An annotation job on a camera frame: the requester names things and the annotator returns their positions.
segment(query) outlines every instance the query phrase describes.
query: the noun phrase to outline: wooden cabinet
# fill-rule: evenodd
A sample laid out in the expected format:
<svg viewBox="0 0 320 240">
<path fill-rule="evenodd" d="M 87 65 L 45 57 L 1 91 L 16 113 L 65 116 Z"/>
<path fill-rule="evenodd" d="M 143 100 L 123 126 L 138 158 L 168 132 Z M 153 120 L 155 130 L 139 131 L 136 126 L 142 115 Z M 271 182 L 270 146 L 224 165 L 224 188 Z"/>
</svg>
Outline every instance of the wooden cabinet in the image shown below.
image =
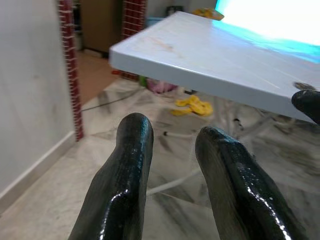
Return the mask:
<svg viewBox="0 0 320 240">
<path fill-rule="evenodd" d="M 83 46 L 100 52 L 120 41 L 122 0 L 80 0 Z"/>
</svg>

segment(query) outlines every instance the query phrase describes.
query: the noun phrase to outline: bright screen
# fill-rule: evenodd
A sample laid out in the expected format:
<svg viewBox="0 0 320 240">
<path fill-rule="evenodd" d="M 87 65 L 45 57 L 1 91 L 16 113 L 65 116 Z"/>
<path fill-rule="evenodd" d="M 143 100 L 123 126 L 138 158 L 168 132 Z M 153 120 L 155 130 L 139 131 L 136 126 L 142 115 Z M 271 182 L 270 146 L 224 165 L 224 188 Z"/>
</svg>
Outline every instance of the bright screen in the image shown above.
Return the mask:
<svg viewBox="0 0 320 240">
<path fill-rule="evenodd" d="M 229 31 L 320 62 L 320 0 L 218 0 L 215 9 Z"/>
</svg>

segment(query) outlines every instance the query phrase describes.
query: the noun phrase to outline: red brick column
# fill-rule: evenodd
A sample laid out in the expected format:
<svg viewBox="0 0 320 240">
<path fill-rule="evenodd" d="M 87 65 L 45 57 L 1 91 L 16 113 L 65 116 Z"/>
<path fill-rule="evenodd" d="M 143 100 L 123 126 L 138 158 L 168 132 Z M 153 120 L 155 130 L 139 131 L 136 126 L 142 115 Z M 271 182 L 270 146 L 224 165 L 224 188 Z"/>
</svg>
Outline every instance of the red brick column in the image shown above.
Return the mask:
<svg viewBox="0 0 320 240">
<path fill-rule="evenodd" d="M 81 114 L 81 102 L 78 84 L 78 69 L 76 48 L 74 43 L 74 23 L 72 0 L 57 0 L 58 15 L 60 20 L 61 40 L 64 51 L 67 78 L 69 83 L 69 93 L 73 113 L 73 124 L 76 140 L 79 141 L 84 136 L 83 122 Z"/>
<path fill-rule="evenodd" d="M 145 27 L 147 0 L 124 0 L 122 18 L 122 39 L 127 39 L 140 32 Z M 129 80 L 138 80 L 138 75 L 130 72 L 121 72 L 121 77 Z"/>
</svg>

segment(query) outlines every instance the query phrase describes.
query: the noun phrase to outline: white baseboard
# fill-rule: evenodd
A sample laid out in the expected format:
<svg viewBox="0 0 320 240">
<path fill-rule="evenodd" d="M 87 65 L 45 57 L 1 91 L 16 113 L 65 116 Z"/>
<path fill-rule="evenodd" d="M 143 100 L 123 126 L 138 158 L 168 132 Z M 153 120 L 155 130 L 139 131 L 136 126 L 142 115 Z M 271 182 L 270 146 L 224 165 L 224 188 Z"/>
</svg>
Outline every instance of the white baseboard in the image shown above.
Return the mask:
<svg viewBox="0 0 320 240">
<path fill-rule="evenodd" d="M 0 214 L 10 207 L 38 178 L 51 168 L 75 142 L 75 132 L 70 131 L 63 139 L 1 192 Z"/>
</svg>

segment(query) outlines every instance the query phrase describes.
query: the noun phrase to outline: blue object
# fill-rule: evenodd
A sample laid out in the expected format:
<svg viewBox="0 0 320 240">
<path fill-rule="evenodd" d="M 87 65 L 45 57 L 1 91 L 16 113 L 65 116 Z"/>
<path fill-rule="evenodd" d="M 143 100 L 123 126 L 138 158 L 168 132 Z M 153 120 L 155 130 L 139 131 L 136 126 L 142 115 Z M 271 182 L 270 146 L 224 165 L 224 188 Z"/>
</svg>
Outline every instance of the blue object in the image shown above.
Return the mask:
<svg viewBox="0 0 320 240">
<path fill-rule="evenodd" d="M 161 20 L 165 19 L 164 17 L 148 17 L 146 19 L 146 26 L 150 27 L 155 25 L 156 23 L 160 22 Z"/>
</svg>

